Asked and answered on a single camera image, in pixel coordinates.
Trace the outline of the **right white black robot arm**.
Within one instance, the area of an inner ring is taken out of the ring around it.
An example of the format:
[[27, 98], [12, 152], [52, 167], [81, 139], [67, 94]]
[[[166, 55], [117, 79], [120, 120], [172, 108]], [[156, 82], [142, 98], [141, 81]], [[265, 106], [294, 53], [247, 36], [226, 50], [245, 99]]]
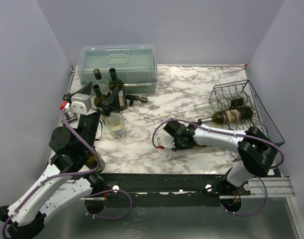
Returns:
[[231, 167], [218, 184], [219, 192], [226, 195], [233, 195], [253, 177], [266, 177], [278, 154], [261, 130], [254, 126], [247, 130], [226, 130], [195, 122], [184, 125], [170, 120], [165, 124], [164, 131], [167, 135], [156, 137], [158, 148], [178, 151], [196, 146], [214, 146], [239, 154], [240, 162]]

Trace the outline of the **dark wine bottle maroon label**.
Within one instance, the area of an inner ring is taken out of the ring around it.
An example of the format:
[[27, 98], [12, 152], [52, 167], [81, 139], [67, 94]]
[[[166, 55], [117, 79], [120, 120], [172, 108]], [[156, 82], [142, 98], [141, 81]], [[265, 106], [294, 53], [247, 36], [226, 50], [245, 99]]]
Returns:
[[215, 124], [230, 124], [239, 122], [241, 120], [251, 119], [252, 116], [253, 111], [250, 107], [240, 107], [214, 112], [210, 117], [198, 119], [198, 123], [205, 124], [208, 122], [213, 122]]

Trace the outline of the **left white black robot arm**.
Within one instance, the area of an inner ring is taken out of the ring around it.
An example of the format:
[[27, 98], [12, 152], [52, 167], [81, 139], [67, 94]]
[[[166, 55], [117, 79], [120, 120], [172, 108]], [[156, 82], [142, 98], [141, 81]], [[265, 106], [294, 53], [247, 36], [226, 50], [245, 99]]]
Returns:
[[100, 117], [119, 112], [118, 90], [115, 87], [96, 109], [92, 108], [90, 93], [99, 92], [98, 85], [88, 83], [75, 93], [63, 96], [61, 113], [79, 114], [79, 124], [72, 128], [62, 118], [63, 126], [51, 134], [49, 146], [54, 155], [44, 172], [20, 199], [0, 207], [3, 238], [32, 239], [68, 204], [102, 193], [103, 180], [99, 172], [103, 171], [104, 162], [94, 149], [94, 142]]

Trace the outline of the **dark bottle tan label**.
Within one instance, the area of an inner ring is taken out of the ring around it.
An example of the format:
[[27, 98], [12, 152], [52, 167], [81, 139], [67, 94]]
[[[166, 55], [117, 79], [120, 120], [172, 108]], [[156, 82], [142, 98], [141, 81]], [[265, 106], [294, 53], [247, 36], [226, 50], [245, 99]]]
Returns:
[[215, 150], [215, 146], [211, 146], [211, 145], [196, 145], [193, 147], [194, 150], [198, 150], [198, 151], [211, 151], [211, 150]]

